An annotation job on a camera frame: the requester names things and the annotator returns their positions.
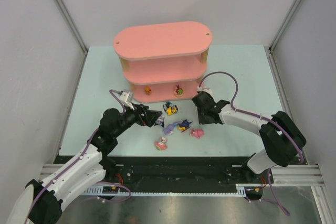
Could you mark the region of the black purple-bow imp figurine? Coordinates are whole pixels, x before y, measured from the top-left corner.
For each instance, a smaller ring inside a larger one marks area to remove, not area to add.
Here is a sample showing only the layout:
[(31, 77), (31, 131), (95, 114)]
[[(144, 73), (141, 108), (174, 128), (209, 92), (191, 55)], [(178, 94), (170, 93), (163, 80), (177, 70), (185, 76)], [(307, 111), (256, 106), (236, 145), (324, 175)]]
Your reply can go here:
[(164, 127), (164, 119), (165, 117), (163, 115), (159, 116), (159, 118), (155, 122), (155, 126), (161, 126)]

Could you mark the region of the pink bear strawberry figurine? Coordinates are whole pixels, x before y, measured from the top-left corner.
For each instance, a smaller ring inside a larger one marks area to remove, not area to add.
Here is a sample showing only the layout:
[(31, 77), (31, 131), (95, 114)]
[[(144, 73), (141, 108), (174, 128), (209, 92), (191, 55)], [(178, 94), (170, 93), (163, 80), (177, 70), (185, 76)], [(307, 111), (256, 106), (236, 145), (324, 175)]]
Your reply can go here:
[(184, 95), (184, 90), (183, 88), (180, 86), (180, 85), (176, 85), (174, 88), (173, 88), (173, 94), (176, 96), (176, 97), (182, 97)]

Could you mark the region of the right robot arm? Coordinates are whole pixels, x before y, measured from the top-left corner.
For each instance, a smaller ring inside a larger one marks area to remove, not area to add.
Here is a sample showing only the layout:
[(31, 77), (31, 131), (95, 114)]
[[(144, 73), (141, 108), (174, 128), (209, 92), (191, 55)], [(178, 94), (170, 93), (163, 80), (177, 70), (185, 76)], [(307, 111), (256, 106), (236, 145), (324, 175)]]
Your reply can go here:
[(194, 96), (192, 102), (197, 107), (200, 124), (232, 125), (261, 138), (264, 148), (242, 164), (242, 174), (248, 182), (276, 165), (287, 167), (297, 155), (303, 160), (302, 148), (307, 140), (287, 113), (265, 115), (244, 111), (234, 108), (229, 101), (215, 102), (205, 91)]

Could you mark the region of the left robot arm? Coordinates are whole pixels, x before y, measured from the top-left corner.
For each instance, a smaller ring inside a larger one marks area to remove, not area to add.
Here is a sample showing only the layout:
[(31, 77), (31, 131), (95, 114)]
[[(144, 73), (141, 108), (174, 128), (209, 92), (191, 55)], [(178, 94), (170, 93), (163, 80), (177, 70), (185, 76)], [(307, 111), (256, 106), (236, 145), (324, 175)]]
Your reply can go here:
[(42, 181), (29, 182), (34, 197), (26, 219), (56, 223), (74, 199), (115, 171), (116, 163), (108, 155), (117, 146), (117, 138), (134, 124), (152, 127), (161, 115), (143, 104), (134, 104), (123, 113), (115, 108), (104, 111), (99, 127), (77, 155)]

